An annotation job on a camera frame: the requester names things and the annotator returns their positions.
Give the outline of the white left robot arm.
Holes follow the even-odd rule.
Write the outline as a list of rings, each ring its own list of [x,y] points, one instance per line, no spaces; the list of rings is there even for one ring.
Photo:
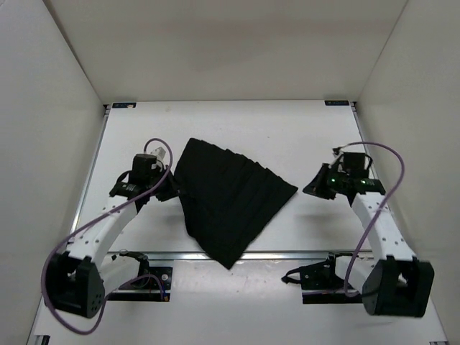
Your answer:
[[[130,281],[142,286],[150,279],[148,258],[140,252],[109,250],[141,208],[155,197],[167,201],[178,194],[173,174],[164,164],[165,150],[134,156],[102,209],[104,219],[77,234],[63,252],[51,256],[45,270],[45,288],[53,308],[85,318],[94,317],[104,298]]]

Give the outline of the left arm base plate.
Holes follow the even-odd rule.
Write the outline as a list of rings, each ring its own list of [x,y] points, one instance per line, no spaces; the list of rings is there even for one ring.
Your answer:
[[[149,277],[123,285],[120,289],[111,293],[108,300],[169,302],[173,283],[172,262],[150,263],[143,274],[149,275]]]

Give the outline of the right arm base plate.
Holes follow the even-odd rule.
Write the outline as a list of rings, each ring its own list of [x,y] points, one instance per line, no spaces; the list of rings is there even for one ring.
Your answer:
[[[350,258],[351,255],[330,253],[322,262],[287,271],[281,281],[301,287],[303,305],[362,304],[360,294],[352,297],[344,294],[344,280],[335,273],[342,257]]]

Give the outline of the black pleated skirt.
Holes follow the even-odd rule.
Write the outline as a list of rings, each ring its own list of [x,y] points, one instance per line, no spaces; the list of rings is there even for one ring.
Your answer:
[[[196,138],[174,176],[188,235],[228,270],[298,191],[258,162]]]

